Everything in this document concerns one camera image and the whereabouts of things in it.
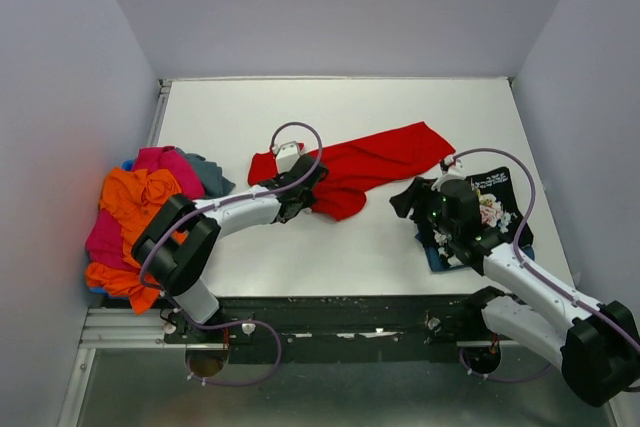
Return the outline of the red t shirt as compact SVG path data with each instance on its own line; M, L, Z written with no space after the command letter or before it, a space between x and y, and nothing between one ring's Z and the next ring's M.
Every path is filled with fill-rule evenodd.
M311 210L348 219L365 207L369 190L419 176L454 152L424 122L325 147L321 162L328 175L313 189Z

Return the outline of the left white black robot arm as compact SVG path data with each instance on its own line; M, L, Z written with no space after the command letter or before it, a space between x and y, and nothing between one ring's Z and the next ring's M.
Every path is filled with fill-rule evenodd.
M152 285L187 316L187 329L201 342L222 327L220 304L203 272L217 241L254 226L286 223L316 202L313 189L328 168L304 154L284 173L245 192L218 199L171 196L131 248L141 266L141 282Z

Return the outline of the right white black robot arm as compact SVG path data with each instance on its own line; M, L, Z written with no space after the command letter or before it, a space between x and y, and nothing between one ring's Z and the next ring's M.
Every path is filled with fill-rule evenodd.
M557 368L585 403L599 407L639 385L639 332L631 311L580 293L521 253L481 219L477 194L463 179L415 178L390 203L400 218L443 235L454 255L507 288L460 314L469 337L506 336Z

